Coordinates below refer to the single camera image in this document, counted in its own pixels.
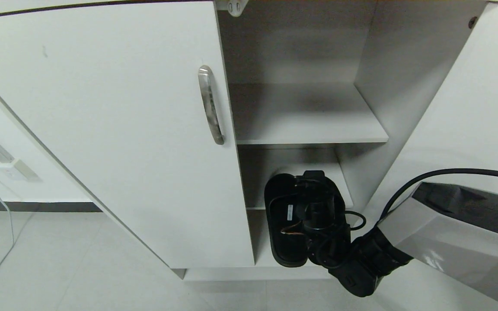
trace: cabinet door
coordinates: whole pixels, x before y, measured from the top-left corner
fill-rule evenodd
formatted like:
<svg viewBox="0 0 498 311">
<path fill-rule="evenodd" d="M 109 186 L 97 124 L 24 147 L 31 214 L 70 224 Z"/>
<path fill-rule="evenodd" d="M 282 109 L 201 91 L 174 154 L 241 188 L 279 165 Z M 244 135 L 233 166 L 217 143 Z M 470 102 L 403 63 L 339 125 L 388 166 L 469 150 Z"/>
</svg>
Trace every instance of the cabinet door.
<svg viewBox="0 0 498 311">
<path fill-rule="evenodd" d="M 498 3 L 486 6 L 366 212 L 377 219 L 404 183 L 444 168 L 498 170 Z M 436 181 L 498 193 L 495 177 L 445 175 Z"/>
<path fill-rule="evenodd" d="M 0 16 L 0 96 L 170 267 L 254 263 L 213 2 Z"/>
</svg>

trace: door hinge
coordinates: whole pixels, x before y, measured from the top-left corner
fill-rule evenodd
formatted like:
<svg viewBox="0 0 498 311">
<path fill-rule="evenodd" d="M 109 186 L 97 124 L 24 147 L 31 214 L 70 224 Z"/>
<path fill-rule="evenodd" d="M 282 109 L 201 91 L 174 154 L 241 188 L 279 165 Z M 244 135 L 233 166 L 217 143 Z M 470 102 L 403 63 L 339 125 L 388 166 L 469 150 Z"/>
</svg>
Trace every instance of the door hinge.
<svg viewBox="0 0 498 311">
<path fill-rule="evenodd" d="M 217 10 L 227 10 L 231 16 L 239 17 L 249 0 L 215 0 Z"/>
</svg>

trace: tile floor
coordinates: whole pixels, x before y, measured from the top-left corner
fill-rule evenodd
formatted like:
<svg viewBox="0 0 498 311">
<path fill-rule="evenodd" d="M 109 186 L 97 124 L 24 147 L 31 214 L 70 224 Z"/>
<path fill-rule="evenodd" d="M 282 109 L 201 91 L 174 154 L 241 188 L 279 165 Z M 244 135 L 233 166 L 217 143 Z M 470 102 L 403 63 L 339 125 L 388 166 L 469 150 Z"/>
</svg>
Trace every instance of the tile floor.
<svg viewBox="0 0 498 311">
<path fill-rule="evenodd" d="M 336 281 L 183 282 L 103 213 L 13 213 L 0 311 L 490 310 L 498 303 L 411 263 L 368 298 Z M 10 245 L 0 212 L 0 259 Z"/>
</svg>

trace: open cabinet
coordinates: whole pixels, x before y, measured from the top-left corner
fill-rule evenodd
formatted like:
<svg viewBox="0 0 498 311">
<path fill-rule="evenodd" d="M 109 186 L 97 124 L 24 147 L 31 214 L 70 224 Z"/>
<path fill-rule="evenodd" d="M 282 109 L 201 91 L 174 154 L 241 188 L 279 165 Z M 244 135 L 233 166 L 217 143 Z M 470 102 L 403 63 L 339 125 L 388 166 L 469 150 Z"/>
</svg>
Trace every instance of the open cabinet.
<svg viewBox="0 0 498 311">
<path fill-rule="evenodd" d="M 469 37 L 498 14 L 486 4 L 251 0 L 239 17 L 213 2 L 22 7 L 0 14 L 0 104 L 185 280 L 329 278 L 273 259 L 266 182 L 322 170 L 362 211 L 463 47 L 484 40 Z"/>
<path fill-rule="evenodd" d="M 346 207 L 362 211 L 485 6 L 252 1 L 237 18 L 219 11 L 258 269 L 188 269 L 184 279 L 328 278 L 310 261 L 286 270 L 273 259 L 266 182 L 277 170 L 322 170 Z"/>
</svg>

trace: black baseboard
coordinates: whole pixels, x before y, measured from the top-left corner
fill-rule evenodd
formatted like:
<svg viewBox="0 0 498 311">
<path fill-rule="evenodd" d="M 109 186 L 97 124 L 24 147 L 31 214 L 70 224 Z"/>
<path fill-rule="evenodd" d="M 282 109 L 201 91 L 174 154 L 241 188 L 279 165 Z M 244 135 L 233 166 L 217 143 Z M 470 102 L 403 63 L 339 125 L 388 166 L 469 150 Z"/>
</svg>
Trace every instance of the black baseboard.
<svg viewBox="0 0 498 311">
<path fill-rule="evenodd" d="M 11 211 L 57 212 L 57 213 L 99 213 L 101 210 L 92 202 L 6 202 Z M 5 208 L 0 203 L 0 211 Z"/>
</svg>

